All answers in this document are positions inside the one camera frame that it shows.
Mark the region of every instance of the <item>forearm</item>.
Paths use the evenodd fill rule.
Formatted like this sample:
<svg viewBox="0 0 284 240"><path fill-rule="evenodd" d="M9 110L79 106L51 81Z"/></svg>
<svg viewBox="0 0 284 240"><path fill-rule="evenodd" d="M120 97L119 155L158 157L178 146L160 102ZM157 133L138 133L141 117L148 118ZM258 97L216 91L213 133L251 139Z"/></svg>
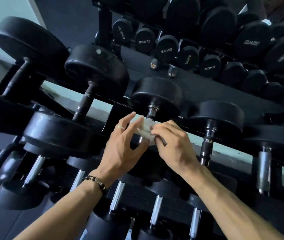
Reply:
<svg viewBox="0 0 284 240"><path fill-rule="evenodd" d="M14 240L74 239L101 197L99 185L92 180L85 180Z"/></svg>
<svg viewBox="0 0 284 240"><path fill-rule="evenodd" d="M284 240L270 223L227 190L204 166L182 175L211 212L228 240Z"/></svg>

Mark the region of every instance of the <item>bracelet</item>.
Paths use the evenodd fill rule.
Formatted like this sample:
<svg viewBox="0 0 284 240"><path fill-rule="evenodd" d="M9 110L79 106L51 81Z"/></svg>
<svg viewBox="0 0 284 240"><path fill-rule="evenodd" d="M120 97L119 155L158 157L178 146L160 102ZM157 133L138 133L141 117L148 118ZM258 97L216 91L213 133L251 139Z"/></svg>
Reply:
<svg viewBox="0 0 284 240"><path fill-rule="evenodd" d="M105 196L107 194L108 190L106 189L104 183L102 183L97 177L88 175L88 176L82 178L82 181L84 181L84 180L92 180L92 181L96 182L100 186L100 190L102 191L102 196Z"/></svg>

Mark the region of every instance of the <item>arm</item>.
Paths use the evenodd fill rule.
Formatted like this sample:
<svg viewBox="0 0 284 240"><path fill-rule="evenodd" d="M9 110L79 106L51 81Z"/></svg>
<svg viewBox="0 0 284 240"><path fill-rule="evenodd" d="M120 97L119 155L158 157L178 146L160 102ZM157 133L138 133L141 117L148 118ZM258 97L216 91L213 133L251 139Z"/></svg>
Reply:
<svg viewBox="0 0 284 240"><path fill-rule="evenodd" d="M117 178L132 169L148 148L149 141L147 140L140 143L135 150L130 148L132 136L143 122L143 118L139 118L128 126L134 116L134 112L127 115L115 126L106 144L100 165L89 173L100 179L107 188ZM99 185L92 180L85 180L14 240L74 239L81 227L86 224L88 216L101 197L102 192Z"/></svg>
<svg viewBox="0 0 284 240"><path fill-rule="evenodd" d="M232 192L196 159L188 134L173 121L154 125L160 156L199 195L228 240L274 239L284 236Z"/></svg>

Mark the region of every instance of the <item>hand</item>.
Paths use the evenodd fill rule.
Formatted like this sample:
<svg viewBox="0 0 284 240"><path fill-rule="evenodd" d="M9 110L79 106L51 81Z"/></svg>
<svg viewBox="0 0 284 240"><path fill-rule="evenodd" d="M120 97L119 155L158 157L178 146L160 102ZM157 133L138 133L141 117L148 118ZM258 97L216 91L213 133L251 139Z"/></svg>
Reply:
<svg viewBox="0 0 284 240"><path fill-rule="evenodd" d="M143 140L135 150L130 148L133 134L142 126L144 119L140 117L130 123L135 115L132 112L119 120L106 144L100 165L90 174L99 178L107 188L131 170L149 146L150 141Z"/></svg>
<svg viewBox="0 0 284 240"><path fill-rule="evenodd" d="M190 168L197 168L200 163L193 151L188 134L174 121L155 124L151 131L160 157L177 174L181 175Z"/></svg>

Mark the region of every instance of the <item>person's right arm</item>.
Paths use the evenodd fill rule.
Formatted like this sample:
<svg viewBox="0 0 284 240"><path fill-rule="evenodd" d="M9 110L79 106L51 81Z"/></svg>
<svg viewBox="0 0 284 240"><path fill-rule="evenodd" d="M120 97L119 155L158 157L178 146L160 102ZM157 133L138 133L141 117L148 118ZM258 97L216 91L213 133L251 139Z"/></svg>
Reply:
<svg viewBox="0 0 284 240"><path fill-rule="evenodd" d="M188 134L174 121L153 126L160 156L199 195L228 240L284 240L270 223L226 189L195 156Z"/></svg>

